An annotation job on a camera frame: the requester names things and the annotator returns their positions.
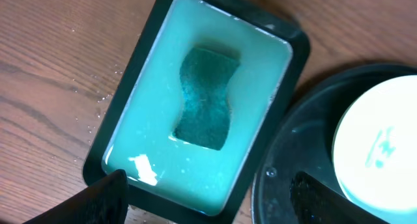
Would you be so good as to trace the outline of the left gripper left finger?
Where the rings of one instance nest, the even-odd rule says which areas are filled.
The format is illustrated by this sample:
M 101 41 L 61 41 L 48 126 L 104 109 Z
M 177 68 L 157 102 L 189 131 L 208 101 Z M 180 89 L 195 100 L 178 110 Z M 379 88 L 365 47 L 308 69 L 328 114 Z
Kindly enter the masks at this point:
M 126 173 L 119 169 L 25 224 L 123 224 L 128 189 Z

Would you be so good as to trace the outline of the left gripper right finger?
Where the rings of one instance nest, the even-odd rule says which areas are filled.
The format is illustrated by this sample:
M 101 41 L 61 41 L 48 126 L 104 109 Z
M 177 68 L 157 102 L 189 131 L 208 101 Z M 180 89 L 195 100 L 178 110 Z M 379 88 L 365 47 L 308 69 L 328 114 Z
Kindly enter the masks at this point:
M 299 223 L 386 223 L 303 171 L 298 172 L 292 179 L 290 192 L 291 204 Z

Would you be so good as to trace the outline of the green scrubbing sponge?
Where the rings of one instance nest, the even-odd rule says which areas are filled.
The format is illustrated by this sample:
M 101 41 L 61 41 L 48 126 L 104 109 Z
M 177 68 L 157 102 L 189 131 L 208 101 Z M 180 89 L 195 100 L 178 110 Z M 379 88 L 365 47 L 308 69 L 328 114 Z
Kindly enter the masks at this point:
M 240 61 L 201 46 L 188 52 L 179 71 L 184 105 L 174 137 L 222 149 L 231 124 L 227 88 L 239 66 Z

